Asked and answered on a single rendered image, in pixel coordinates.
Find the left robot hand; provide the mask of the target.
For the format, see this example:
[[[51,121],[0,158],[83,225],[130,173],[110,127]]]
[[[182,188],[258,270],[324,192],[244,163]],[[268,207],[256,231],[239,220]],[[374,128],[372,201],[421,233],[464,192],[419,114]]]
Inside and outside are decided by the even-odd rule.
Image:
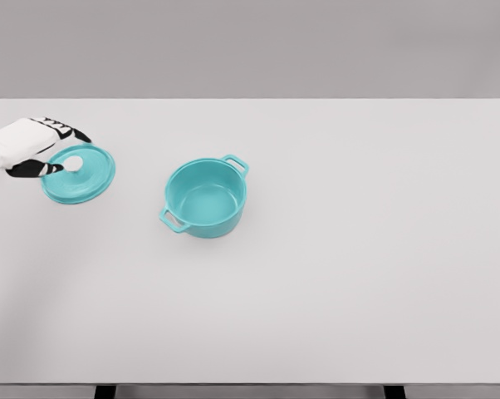
[[[0,129],[4,168],[14,178],[41,178],[64,170],[61,164],[42,162],[36,158],[56,143],[69,137],[90,144],[86,134],[48,117],[23,117]]]

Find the teal pot lid white knob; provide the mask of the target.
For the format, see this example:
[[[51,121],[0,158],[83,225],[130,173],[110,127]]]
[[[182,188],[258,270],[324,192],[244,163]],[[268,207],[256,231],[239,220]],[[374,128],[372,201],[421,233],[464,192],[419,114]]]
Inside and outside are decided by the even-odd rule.
[[[49,162],[64,165],[72,156],[82,159],[79,170],[62,170],[41,177],[43,192],[57,203],[80,204],[92,200],[110,186],[115,176],[113,157],[96,145],[67,147],[54,154]]]

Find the teal two-handled pot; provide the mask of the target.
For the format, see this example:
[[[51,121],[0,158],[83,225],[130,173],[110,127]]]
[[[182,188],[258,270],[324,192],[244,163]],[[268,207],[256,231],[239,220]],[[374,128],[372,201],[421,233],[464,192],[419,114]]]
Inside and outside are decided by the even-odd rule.
[[[248,172],[249,165],[235,155],[181,165],[165,185],[159,220],[177,234],[202,239],[230,233],[243,215]]]

